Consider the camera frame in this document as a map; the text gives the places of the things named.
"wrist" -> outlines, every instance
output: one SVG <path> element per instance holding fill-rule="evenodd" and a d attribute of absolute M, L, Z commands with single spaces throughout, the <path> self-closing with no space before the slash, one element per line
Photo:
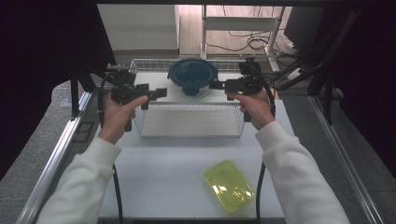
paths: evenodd
<path fill-rule="evenodd" d="M 259 116 L 253 118 L 252 123 L 257 130 L 260 130 L 273 121 L 275 118 L 271 113 L 261 112 Z"/>
<path fill-rule="evenodd" d="M 119 140 L 112 132 L 106 131 L 104 129 L 99 132 L 98 137 L 113 145 L 116 145 L 117 141 Z"/>

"wire basket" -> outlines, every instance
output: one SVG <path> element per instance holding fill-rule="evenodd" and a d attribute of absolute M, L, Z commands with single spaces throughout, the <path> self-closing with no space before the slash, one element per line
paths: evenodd
<path fill-rule="evenodd" d="M 245 125 L 239 105 L 150 105 L 134 121 L 142 137 L 240 137 Z"/>
<path fill-rule="evenodd" d="M 168 96 L 149 102 L 148 110 L 136 109 L 134 119 L 142 137 L 240 137 L 244 117 L 237 102 L 229 102 L 223 91 L 212 91 L 205 97 L 186 97 L 168 80 L 169 67 L 178 60 L 134 59 L 138 83 L 151 88 L 168 89 Z M 210 61 L 219 75 L 236 73 L 238 61 Z"/>

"aluminum rail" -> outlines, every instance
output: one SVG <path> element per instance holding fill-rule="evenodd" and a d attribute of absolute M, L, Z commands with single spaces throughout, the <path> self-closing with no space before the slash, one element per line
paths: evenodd
<path fill-rule="evenodd" d="M 356 196 L 358 197 L 358 200 L 361 203 L 361 207 L 363 208 L 364 213 L 368 217 L 370 223 L 373 224 L 383 224 L 384 221 L 382 220 L 381 216 L 378 213 L 378 210 L 376 209 L 375 203 L 367 190 L 367 188 L 364 186 L 363 182 L 361 181 L 361 178 L 358 175 L 358 172 L 356 171 L 355 167 L 353 166 L 353 163 L 349 156 L 347 155 L 347 151 L 344 148 L 343 144 L 341 143 L 341 140 L 339 139 L 337 132 L 335 131 L 334 127 L 332 125 L 329 125 L 327 123 L 326 118 L 322 114 L 322 106 L 319 100 L 318 96 L 310 96 L 309 98 L 311 100 L 311 103 L 315 109 L 315 112 L 318 115 L 319 121 L 321 125 L 323 126 L 323 129 L 329 138 L 332 147 L 334 148 L 335 154 L 338 157 L 338 160 L 340 161 L 341 165 L 343 166 L 344 172 L 346 173 L 346 177 L 348 178 L 351 187 L 356 193 Z"/>
<path fill-rule="evenodd" d="M 16 223 L 27 224 L 33 223 L 33 221 L 35 220 L 35 216 L 37 215 L 37 212 L 40 209 L 44 197 L 47 194 L 50 183 L 52 182 L 53 177 L 55 177 L 59 164 L 62 161 L 62 157 L 64 156 L 67 147 L 72 140 L 73 134 L 75 133 L 81 121 L 81 116 L 83 115 L 91 97 L 91 93 L 84 92 L 82 94 L 81 99 L 79 100 L 79 114 L 74 120 L 69 120 L 67 122 L 66 127 L 64 128 L 64 132 L 62 133 L 58 143 L 56 144 L 55 149 L 53 150 L 49 161 L 44 168 L 43 173 L 35 184 L 35 188 L 30 194 L 30 197 L 27 200 L 25 206 L 23 207 Z"/>

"cuff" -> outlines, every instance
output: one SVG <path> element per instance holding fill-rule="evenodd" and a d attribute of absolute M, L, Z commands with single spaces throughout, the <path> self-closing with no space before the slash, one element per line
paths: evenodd
<path fill-rule="evenodd" d="M 256 138 L 262 146 L 263 151 L 292 137 L 293 136 L 289 135 L 282 125 L 280 125 L 276 120 L 265 125 L 256 133 Z"/>
<path fill-rule="evenodd" d="M 82 156 L 105 166 L 112 166 L 120 153 L 121 148 L 116 147 L 100 137 L 95 137 Z"/>

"controller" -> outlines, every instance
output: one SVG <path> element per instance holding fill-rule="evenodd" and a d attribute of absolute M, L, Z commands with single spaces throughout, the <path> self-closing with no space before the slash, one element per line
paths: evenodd
<path fill-rule="evenodd" d="M 260 65 L 254 62 L 254 59 L 247 59 L 246 62 L 238 64 L 242 77 L 238 79 L 227 79 L 225 81 L 210 81 L 209 89 L 241 91 L 245 95 L 251 95 L 259 92 L 263 88 Z M 244 122 L 251 122 L 251 116 L 246 111 L 244 113 Z"/>
<path fill-rule="evenodd" d="M 155 91 L 149 89 L 149 84 L 134 84 L 136 70 L 130 67 L 119 68 L 113 76 L 113 88 L 111 89 L 111 99 L 120 105 L 127 105 L 132 100 L 147 95 L 148 101 L 141 105 L 142 110 L 149 109 L 149 101 L 156 101 L 158 98 L 167 95 L 167 88 L 159 88 Z M 128 120 L 125 125 L 125 132 L 132 130 L 132 122 Z"/>

